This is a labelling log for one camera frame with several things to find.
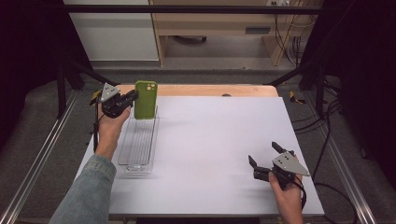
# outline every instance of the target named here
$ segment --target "clear plastic tray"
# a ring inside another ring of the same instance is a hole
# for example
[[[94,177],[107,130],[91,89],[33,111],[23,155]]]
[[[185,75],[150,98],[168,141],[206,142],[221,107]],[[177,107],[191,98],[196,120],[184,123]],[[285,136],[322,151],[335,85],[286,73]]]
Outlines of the clear plastic tray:
[[[119,165],[129,175],[148,175],[154,163],[155,143],[160,118],[158,107],[154,119],[127,120],[125,137],[120,148]]]

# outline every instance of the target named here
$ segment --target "smartphone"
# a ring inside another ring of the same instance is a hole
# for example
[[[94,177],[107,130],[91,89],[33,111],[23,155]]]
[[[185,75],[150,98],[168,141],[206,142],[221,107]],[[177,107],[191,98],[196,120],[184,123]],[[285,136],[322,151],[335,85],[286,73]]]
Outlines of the smartphone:
[[[134,90],[137,99],[134,101],[135,119],[154,119],[158,85],[155,81],[136,81]]]

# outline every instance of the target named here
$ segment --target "hand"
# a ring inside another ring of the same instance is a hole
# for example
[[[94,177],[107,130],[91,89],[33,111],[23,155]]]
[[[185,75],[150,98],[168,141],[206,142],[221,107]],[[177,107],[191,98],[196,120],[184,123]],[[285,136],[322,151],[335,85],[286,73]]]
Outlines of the hand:
[[[120,138],[122,124],[129,118],[131,107],[128,106],[122,114],[115,119],[104,115],[102,104],[99,104],[98,108],[99,142],[95,154],[104,156],[111,161]]]
[[[296,178],[302,181],[303,177],[296,175]],[[269,182],[276,197],[277,210],[282,216],[283,221],[287,224],[304,223],[301,207],[301,190],[291,183],[286,186],[285,190],[282,190],[276,176],[271,172],[269,173]]]

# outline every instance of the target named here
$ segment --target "white tabletop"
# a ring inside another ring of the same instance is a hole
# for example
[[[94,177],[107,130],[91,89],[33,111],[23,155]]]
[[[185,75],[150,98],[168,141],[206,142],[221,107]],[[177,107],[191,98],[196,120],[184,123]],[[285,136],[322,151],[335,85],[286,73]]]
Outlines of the white tabletop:
[[[280,97],[159,96],[160,126],[152,173],[141,178],[118,174],[110,214],[150,217],[257,217],[276,215],[270,185],[253,178],[250,155],[272,168],[279,154],[271,143],[294,150],[306,167]],[[123,127],[119,145],[125,135]],[[92,140],[78,170],[92,155]],[[304,215],[324,214],[312,179]]]

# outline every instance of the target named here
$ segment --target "wall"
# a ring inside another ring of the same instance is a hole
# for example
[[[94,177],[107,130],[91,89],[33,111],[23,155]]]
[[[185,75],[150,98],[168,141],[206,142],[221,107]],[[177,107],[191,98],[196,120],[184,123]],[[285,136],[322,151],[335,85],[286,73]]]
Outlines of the wall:
[[[64,0],[66,5],[148,5],[148,0]],[[149,14],[71,13],[90,61],[159,61]]]

